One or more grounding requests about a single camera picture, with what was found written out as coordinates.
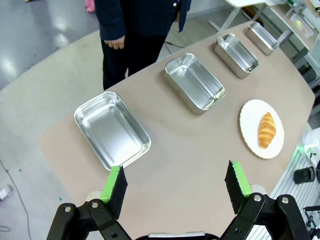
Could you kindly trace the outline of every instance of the shallow metal tray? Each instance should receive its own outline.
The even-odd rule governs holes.
[[[265,54],[270,55],[279,47],[277,40],[259,23],[251,23],[245,35]]]
[[[225,88],[191,53],[165,65],[166,80],[195,114],[202,114],[225,96]]]
[[[150,137],[115,92],[106,91],[78,107],[74,119],[108,170],[128,166],[150,148]]]
[[[256,57],[232,33],[217,39],[214,52],[241,79],[259,65]]]

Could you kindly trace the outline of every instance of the white floor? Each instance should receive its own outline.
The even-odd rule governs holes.
[[[186,47],[216,31],[207,20],[222,24],[229,9],[189,19],[182,33],[174,25],[167,41]],[[239,15],[234,25],[245,22]],[[180,48],[167,45],[170,52]],[[159,58],[170,54],[164,46]],[[28,211],[33,240],[46,239],[57,207],[72,202],[43,157],[38,136],[102,89],[102,51],[94,32],[59,50],[22,74],[0,92],[0,159],[15,181]],[[12,185],[0,168],[0,188]],[[28,240],[27,216],[17,190],[0,202],[1,240]],[[91,239],[99,239],[97,234]]]

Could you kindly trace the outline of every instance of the shiny floor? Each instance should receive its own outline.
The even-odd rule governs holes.
[[[6,87],[0,91],[0,159],[19,189],[28,218],[14,189],[0,202],[0,226],[11,230],[3,232],[0,227],[0,239],[28,240],[29,220],[31,238],[43,240],[57,207],[72,200],[43,157],[38,137],[103,91],[98,23],[83,1],[1,3],[0,88]],[[190,18],[182,33],[173,25],[167,40],[186,47],[216,33],[208,19],[222,25],[230,12],[228,8]],[[233,24],[245,21],[239,15]],[[164,45],[159,59],[179,49]],[[292,51],[289,46],[284,49]],[[12,181],[0,168],[0,189],[8,184]],[[101,238],[91,234],[89,239]]]

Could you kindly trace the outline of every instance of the croissant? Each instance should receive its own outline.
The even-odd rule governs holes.
[[[271,143],[272,139],[274,139],[275,135],[276,125],[274,119],[272,118],[270,112],[267,112],[263,116],[258,130],[258,140],[260,148],[266,149]]]

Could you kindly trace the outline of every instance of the pink object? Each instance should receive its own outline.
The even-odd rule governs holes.
[[[96,10],[94,0],[84,0],[84,6],[86,7],[86,11],[88,13],[94,13]]]

